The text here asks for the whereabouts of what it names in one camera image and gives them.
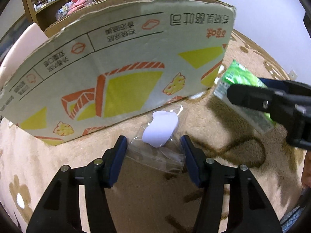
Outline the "clear bag with white item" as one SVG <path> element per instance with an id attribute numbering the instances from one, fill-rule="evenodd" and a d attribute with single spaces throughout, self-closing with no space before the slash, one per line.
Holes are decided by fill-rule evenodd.
<path id="1" fill-rule="evenodd" d="M 129 142 L 127 157 L 165 173 L 181 173 L 186 153 L 180 137 L 187 115 L 188 107 L 178 103 L 149 113 Z"/>

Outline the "printed cardboard box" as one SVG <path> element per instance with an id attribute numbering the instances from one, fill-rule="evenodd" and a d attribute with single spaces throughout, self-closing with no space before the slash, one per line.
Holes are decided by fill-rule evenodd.
<path id="1" fill-rule="evenodd" d="M 219 0 L 105 0 L 53 35 L 1 88 L 1 116 L 50 145 L 210 88 L 236 18 Z"/>

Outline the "beige patterned plush blanket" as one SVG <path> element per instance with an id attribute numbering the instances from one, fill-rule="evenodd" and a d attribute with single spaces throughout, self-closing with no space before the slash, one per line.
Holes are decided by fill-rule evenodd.
<path id="1" fill-rule="evenodd" d="M 265 134 L 254 130 L 212 90 L 181 102 L 188 135 L 207 156 L 228 166 L 247 165 L 278 217 L 292 210 L 301 195 L 305 152 L 286 143 L 277 125 Z M 1 203 L 25 230 L 48 184 L 62 165 L 84 166 L 111 148 L 118 136 L 133 138 L 150 119 L 142 115 L 70 142 L 51 146 L 6 119 L 1 122 Z M 191 232 L 202 190 L 188 173 L 178 175 L 125 158 L 117 183 L 106 191 L 118 232 Z"/>

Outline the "green tissue pack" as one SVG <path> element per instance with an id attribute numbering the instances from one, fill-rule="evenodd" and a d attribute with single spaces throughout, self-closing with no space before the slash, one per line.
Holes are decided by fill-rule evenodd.
<path id="1" fill-rule="evenodd" d="M 262 93 L 267 88 L 245 66 L 233 60 L 218 80 L 213 94 L 244 118 L 256 131 L 265 134 L 275 123 L 268 113 L 251 108 L 250 93 Z"/>

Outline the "pink swirl roll plush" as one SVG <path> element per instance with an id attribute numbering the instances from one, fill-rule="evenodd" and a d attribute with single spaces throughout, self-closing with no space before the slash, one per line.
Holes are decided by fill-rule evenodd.
<path id="1" fill-rule="evenodd" d="M 48 40 L 38 24 L 31 24 L 13 44 L 1 64 L 1 88 L 17 71 L 19 66 Z"/>

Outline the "cluttered small dark table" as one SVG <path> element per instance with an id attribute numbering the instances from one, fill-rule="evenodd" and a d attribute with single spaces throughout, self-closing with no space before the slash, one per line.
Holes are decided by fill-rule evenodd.
<path id="1" fill-rule="evenodd" d="M 64 19 L 65 17 L 73 14 L 79 9 L 93 5 L 96 3 L 96 0 L 77 0 L 76 2 L 68 2 L 64 4 L 55 14 L 57 21 Z"/>

